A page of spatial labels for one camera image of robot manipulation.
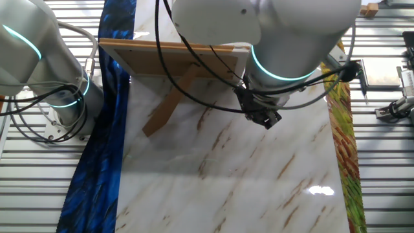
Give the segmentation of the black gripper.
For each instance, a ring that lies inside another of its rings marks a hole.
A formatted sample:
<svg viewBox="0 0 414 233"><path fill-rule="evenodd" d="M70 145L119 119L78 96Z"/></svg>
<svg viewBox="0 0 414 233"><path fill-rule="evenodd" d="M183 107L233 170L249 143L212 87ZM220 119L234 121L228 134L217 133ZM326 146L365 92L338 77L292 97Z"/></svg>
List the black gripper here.
<svg viewBox="0 0 414 233"><path fill-rule="evenodd" d="M255 102L255 96L243 87L234 89L234 93L240 103L242 111L245 112L248 120L270 129L281 120L281 115L274 109L268 109Z"/></svg>

